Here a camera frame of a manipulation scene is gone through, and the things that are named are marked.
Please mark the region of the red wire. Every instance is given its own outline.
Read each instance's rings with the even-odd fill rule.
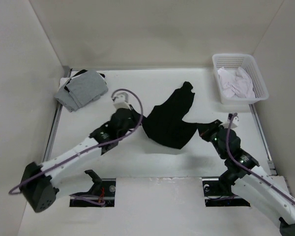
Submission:
[[[99,196],[98,200],[104,199],[105,189],[102,187],[102,194]]]

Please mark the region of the white wall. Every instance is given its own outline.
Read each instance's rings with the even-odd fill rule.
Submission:
[[[274,164],[295,195],[295,0],[285,0],[254,57],[270,98],[257,104]]]
[[[30,0],[63,65],[212,66],[253,53],[283,0]]]
[[[30,3],[0,0],[0,236],[18,232],[26,201],[8,191],[42,156],[62,75]]]

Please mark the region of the cable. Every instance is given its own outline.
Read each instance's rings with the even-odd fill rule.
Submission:
[[[222,200],[233,200],[234,197],[236,197],[237,195],[232,195],[232,196],[229,196],[229,197],[225,197],[225,198],[210,198],[211,200],[214,200],[214,201],[222,201]]]
[[[102,194],[99,196],[99,200],[100,199],[102,199],[102,200],[104,200],[104,194],[105,194],[105,189],[104,189],[104,187],[102,187]]]
[[[54,166],[52,166],[52,167],[50,167],[50,168],[48,168],[48,169],[46,169],[46,170],[40,172],[40,173],[38,173],[38,174],[36,174],[36,175],[34,175],[34,176],[32,176],[32,177],[30,177],[30,178],[28,178],[28,179],[22,181],[22,182],[19,183],[18,185],[14,186],[14,187],[9,191],[9,195],[17,195],[17,194],[21,194],[21,192],[15,192],[15,190],[16,190],[17,188],[21,188],[22,186],[28,184],[29,182],[31,182],[32,180],[34,180],[34,179],[36,179],[36,178],[42,176],[43,174],[48,173],[48,172],[54,170],[55,168],[58,168],[58,167],[62,166],[63,164],[65,164],[65,163],[67,163],[67,162],[73,160],[74,158],[78,157],[79,155],[81,155],[81,154],[83,154],[83,153],[86,153],[86,152],[88,152],[88,151],[90,151],[90,150],[92,150],[92,149],[94,149],[94,148],[99,148],[99,147],[102,147],[102,146],[105,146],[105,145],[108,145],[108,144],[113,144],[113,143],[119,142],[119,141],[123,140],[124,138],[126,138],[126,137],[130,136],[131,134],[133,134],[133,133],[139,128],[139,126],[141,125],[141,122],[142,122],[142,120],[143,120],[143,105],[142,105],[142,102],[141,102],[141,100],[139,99],[139,97],[138,97],[134,92],[132,92],[132,91],[126,89],[126,88],[120,88],[120,89],[115,90],[115,91],[112,93],[111,98],[114,98],[114,95],[115,95],[117,92],[119,92],[119,91],[124,91],[124,92],[128,92],[128,93],[132,94],[132,95],[138,100],[138,103],[139,103],[139,105],[140,105],[141,114],[140,114],[139,122],[137,123],[136,127],[134,127],[134,129],[133,129],[130,133],[125,134],[124,136],[122,136],[122,137],[120,137],[120,138],[117,138],[117,139],[115,139],[115,140],[111,140],[111,141],[108,141],[108,142],[105,142],[105,143],[102,143],[102,144],[97,144],[97,145],[91,146],[91,147],[89,147],[89,148],[87,148],[87,149],[81,151],[80,153],[77,153],[77,154],[75,154],[75,155],[73,155],[73,156],[71,156],[71,157],[65,159],[64,161],[61,161],[60,163],[58,163],[58,164],[56,164],[56,165],[54,165]],[[85,199],[85,198],[83,198],[83,197],[78,197],[78,199],[82,200],[81,198],[84,199],[84,201],[86,201],[86,202],[94,203],[93,201],[91,201],[91,200],[89,200],[89,199]]]
[[[103,206],[105,204],[105,200],[103,200],[101,203],[99,203],[99,202],[95,202],[93,200],[87,199],[87,197],[97,197],[95,195],[81,195],[81,196],[70,195],[70,197],[74,197],[74,199],[72,199],[72,204],[74,203],[75,200],[82,200],[84,202],[88,202],[88,203],[91,203],[94,205],[99,205],[99,206]]]
[[[230,151],[230,147],[229,147],[229,139],[230,139],[230,131],[231,131],[231,126],[233,123],[234,118],[237,116],[237,113],[234,113],[231,120],[230,120],[230,124],[228,126],[227,129],[227,133],[226,133],[226,150],[227,150],[227,154],[229,155],[229,157],[231,158],[231,160],[240,168],[242,168],[243,170],[245,170],[246,172],[252,174],[254,177],[258,178],[259,180],[261,180],[262,182],[264,182],[266,185],[268,185],[270,188],[273,188],[278,194],[280,194],[282,197],[284,197],[285,199],[287,199],[288,201],[290,201],[292,204],[295,205],[295,201],[290,198],[288,195],[286,195],[285,193],[283,193],[280,189],[278,189],[277,187],[273,186],[270,182],[268,182],[266,179],[262,178],[261,176],[259,176],[258,174],[254,173],[253,171],[251,171],[250,169],[248,169],[247,167],[245,167],[244,165],[242,165],[241,163],[239,163],[238,161],[235,160],[235,158],[233,157],[231,151]]]

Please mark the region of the laundry basket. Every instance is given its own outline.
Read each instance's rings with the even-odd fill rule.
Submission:
[[[248,54],[215,54],[212,57],[214,65],[214,75],[218,84],[221,102],[226,105],[248,105],[266,100],[269,93],[262,78],[257,63],[252,55]],[[223,93],[220,76],[217,70],[224,67],[226,70],[234,71],[238,67],[243,68],[252,79],[253,91],[256,98],[226,97]]]

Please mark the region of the black cloth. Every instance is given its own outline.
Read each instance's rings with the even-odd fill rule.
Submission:
[[[194,93],[192,85],[184,82],[181,88],[162,104],[155,106],[148,117],[143,119],[142,127],[147,136],[157,143],[182,149],[197,130],[196,123],[187,123],[182,118],[189,112]]]
[[[83,73],[87,72],[87,70],[80,70],[78,73],[76,73],[74,76],[82,75]],[[99,73],[103,78],[105,78],[105,75],[102,73]]]

